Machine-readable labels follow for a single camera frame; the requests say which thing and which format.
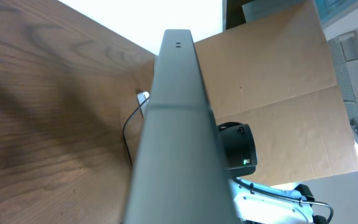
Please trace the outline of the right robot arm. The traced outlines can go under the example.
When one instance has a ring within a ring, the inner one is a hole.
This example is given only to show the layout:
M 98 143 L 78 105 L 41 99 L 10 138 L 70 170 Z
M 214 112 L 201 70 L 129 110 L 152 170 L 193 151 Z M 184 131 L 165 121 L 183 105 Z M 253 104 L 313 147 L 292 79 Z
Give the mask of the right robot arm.
M 248 124 L 226 122 L 218 126 L 219 136 L 229 165 L 229 184 L 241 223 L 317 223 L 328 224 L 333 207 L 315 200 L 310 188 L 298 184 L 280 190 L 250 180 L 257 168 L 254 137 Z

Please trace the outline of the gold Galaxy smartphone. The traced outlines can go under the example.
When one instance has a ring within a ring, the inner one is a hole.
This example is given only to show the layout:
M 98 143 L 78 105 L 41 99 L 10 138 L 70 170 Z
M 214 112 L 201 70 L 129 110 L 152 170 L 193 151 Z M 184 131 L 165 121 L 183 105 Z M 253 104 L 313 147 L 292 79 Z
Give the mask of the gold Galaxy smartphone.
M 164 32 L 124 223 L 238 223 L 191 32 Z

